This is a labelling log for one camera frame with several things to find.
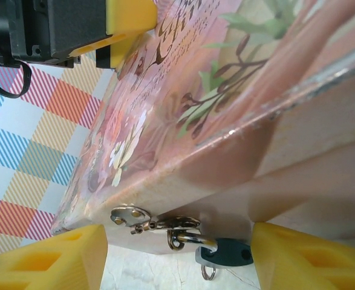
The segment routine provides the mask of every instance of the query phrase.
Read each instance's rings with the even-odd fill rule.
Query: plaid fabric
[[[0,253],[50,237],[50,226],[113,71],[93,53],[74,69],[33,65],[30,90],[0,96]],[[0,85],[22,86],[0,68]]]

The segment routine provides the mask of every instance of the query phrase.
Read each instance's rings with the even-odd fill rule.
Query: key ring
[[[205,281],[212,281],[215,277],[216,269],[212,268],[211,275],[207,274],[206,267],[204,265],[201,266],[201,275],[203,276]]]

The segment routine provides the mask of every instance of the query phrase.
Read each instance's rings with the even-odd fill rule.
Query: white flower
[[[140,136],[143,131],[143,126],[146,120],[146,111],[144,111],[138,123],[132,128],[131,133],[126,137],[124,142],[118,142],[110,154],[109,167],[113,166],[116,169],[116,174],[111,183],[112,186],[117,187],[122,175],[122,167],[126,162],[129,161],[130,157],[133,155],[135,148],[140,141]]]

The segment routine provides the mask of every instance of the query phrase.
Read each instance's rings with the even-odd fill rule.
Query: colorful checkered pattern
[[[28,93],[0,96],[0,253],[50,237],[50,226],[113,71],[87,54],[74,69],[34,65]],[[0,85],[22,86],[0,68]]]

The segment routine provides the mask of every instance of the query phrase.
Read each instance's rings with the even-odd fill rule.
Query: black cable
[[[12,62],[12,65],[20,65],[22,67],[23,71],[23,85],[20,93],[18,94],[12,94],[11,92],[7,92],[3,88],[0,87],[0,94],[3,95],[4,97],[7,98],[19,98],[22,95],[24,95],[26,92],[28,92],[30,85],[31,85],[31,79],[32,79],[32,70],[31,68],[25,63],[25,62],[20,62],[18,60]]]

